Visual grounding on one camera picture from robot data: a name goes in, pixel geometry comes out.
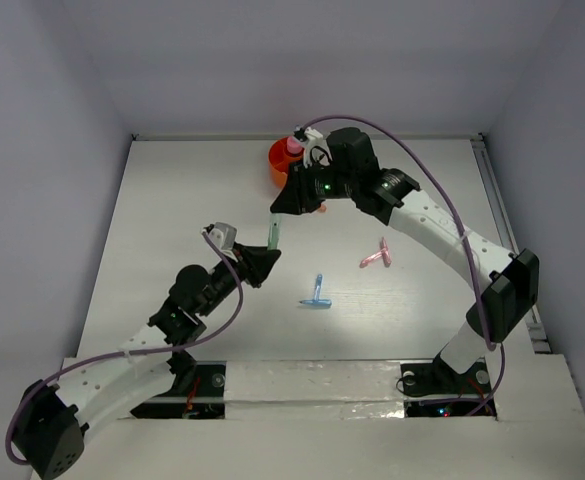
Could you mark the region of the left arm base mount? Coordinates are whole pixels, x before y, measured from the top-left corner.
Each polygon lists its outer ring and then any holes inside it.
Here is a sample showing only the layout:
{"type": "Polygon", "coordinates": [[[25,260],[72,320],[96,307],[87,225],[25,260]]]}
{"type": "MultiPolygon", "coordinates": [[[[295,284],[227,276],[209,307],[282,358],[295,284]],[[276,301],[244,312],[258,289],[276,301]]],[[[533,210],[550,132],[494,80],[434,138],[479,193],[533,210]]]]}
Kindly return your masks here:
{"type": "Polygon", "coordinates": [[[173,353],[167,362],[170,389],[131,410],[136,419],[218,420],[225,418],[225,362],[197,362],[173,353]]]}

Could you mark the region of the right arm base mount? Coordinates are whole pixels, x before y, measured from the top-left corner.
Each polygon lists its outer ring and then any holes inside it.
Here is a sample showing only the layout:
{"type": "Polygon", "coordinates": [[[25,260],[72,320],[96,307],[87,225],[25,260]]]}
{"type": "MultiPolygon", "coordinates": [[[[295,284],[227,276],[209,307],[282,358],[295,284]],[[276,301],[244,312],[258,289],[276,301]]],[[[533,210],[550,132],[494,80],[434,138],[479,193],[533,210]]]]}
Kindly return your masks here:
{"type": "Polygon", "coordinates": [[[505,373],[501,356],[496,377],[479,358],[465,373],[457,373],[439,358],[409,360],[400,366],[395,389],[403,396],[408,417],[497,417],[494,396],[505,373]]]}

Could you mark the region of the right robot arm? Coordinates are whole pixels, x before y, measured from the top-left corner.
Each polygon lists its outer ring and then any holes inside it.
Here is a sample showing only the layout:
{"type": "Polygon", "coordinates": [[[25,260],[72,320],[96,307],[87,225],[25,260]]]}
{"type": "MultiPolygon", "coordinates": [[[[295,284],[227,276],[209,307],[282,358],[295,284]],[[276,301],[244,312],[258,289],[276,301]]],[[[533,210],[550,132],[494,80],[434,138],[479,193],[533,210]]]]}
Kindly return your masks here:
{"type": "Polygon", "coordinates": [[[439,206],[419,183],[383,168],[370,137],[356,127],[323,136],[299,128],[303,157],[290,164],[286,184],[271,204],[274,214],[302,215],[326,200],[349,198],[356,208],[430,251],[467,282],[475,303],[465,323],[432,362],[432,379],[454,392],[490,347],[502,343],[534,307],[540,262],[528,249],[514,253],[468,229],[452,207],[439,206]]]}

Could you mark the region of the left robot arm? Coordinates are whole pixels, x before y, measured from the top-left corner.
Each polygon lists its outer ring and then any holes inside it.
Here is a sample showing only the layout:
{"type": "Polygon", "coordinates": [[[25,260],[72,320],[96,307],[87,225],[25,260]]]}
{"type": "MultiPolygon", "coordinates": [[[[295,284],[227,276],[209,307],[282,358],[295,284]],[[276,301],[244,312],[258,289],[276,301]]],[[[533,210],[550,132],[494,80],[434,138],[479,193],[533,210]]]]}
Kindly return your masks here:
{"type": "Polygon", "coordinates": [[[187,392],[197,366],[189,348],[216,336],[203,317],[244,286],[260,287],[280,256],[236,243],[211,269],[182,268],[159,310],[116,351],[79,360],[25,390],[5,434],[8,458],[55,479],[111,422],[159,394],[187,392]]]}

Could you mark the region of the green highlighter pen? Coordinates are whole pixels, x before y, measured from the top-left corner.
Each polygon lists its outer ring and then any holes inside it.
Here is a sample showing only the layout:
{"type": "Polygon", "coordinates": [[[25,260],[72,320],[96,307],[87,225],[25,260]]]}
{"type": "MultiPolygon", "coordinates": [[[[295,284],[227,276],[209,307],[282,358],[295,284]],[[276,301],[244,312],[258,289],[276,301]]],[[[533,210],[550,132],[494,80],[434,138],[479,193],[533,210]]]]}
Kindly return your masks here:
{"type": "Polygon", "coordinates": [[[271,214],[270,215],[269,233],[268,233],[268,241],[267,241],[267,248],[269,250],[277,250],[278,249],[278,244],[279,244],[279,239],[280,239],[281,222],[282,222],[282,215],[281,214],[271,214]]]}

